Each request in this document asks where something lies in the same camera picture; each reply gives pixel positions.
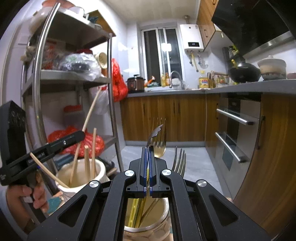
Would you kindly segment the person left hand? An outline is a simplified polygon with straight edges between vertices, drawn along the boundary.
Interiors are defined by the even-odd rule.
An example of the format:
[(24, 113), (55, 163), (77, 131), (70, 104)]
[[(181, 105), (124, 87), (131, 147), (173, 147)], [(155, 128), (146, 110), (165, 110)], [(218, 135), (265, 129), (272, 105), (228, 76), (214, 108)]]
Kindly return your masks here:
[(33, 207), (41, 209), (43, 213), (48, 211), (49, 205), (44, 190), (44, 182), (40, 173), (36, 173), (36, 186), (34, 189), (26, 185), (10, 186), (6, 191), (6, 201), (13, 218), (19, 227), (24, 228), (30, 220), (30, 216), (22, 204), (23, 197), (33, 195)]

